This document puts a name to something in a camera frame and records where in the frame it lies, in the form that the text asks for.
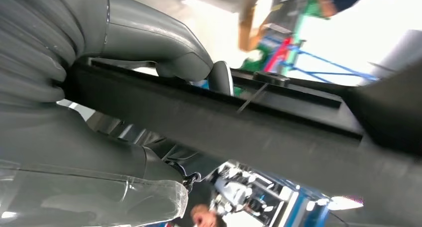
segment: transparent plastic cover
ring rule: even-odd
[[[137,227],[182,217],[175,181],[0,160],[1,227]]]

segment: machine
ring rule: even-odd
[[[0,20],[4,227],[167,221],[183,215],[191,183],[229,159],[359,195],[369,224],[422,221],[420,63],[357,88],[267,84],[213,63],[185,25],[133,0],[0,0]],[[159,77],[92,57],[153,61]],[[204,79],[210,90],[189,83]],[[158,139],[135,145],[93,131],[56,104],[63,98]],[[269,211],[248,201],[253,214]]]

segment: black bar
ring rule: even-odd
[[[243,100],[113,66],[74,65],[63,88],[71,101],[207,155],[234,159],[330,196],[361,196],[368,223],[421,222],[415,210],[422,208],[416,175],[422,166],[367,138],[255,103],[237,114]]]
[[[253,72],[231,69],[231,75],[236,86],[253,89],[259,89],[262,86],[262,82],[253,80]],[[267,92],[272,92],[295,99],[301,99],[307,102],[312,102],[332,108],[339,108],[342,103],[342,100],[339,97],[334,97],[333,95],[319,95],[315,92],[315,90],[313,93],[303,92],[303,90],[303,88],[302,90],[297,90],[292,85],[289,85],[287,88],[268,85],[268,87],[265,89]]]

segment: cable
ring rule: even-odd
[[[346,223],[344,220],[340,219],[340,217],[338,217],[336,214],[334,214],[333,212],[329,212],[331,215],[333,215],[334,217],[336,217],[339,221],[344,223],[344,226],[346,227],[350,227],[350,225],[348,223]]]

